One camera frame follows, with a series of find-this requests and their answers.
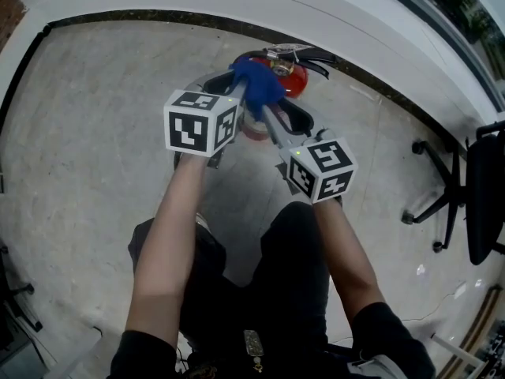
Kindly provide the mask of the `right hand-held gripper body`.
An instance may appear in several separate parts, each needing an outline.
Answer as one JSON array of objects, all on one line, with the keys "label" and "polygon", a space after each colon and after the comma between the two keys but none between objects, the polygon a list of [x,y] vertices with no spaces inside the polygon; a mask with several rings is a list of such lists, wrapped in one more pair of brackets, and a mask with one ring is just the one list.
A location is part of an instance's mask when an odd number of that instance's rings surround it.
[{"label": "right hand-held gripper body", "polygon": [[312,204],[347,193],[358,165],[346,140],[326,127],[316,135],[292,136],[294,146],[279,149],[278,165],[291,193],[304,194]]}]

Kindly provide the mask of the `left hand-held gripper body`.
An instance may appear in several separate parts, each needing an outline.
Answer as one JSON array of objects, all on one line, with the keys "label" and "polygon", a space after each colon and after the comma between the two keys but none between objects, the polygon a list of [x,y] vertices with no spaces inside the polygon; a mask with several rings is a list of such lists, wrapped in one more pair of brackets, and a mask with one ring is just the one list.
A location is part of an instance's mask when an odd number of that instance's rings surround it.
[{"label": "left hand-held gripper body", "polygon": [[203,156],[217,168],[234,140],[242,105],[225,94],[177,89],[163,108],[166,148]]}]

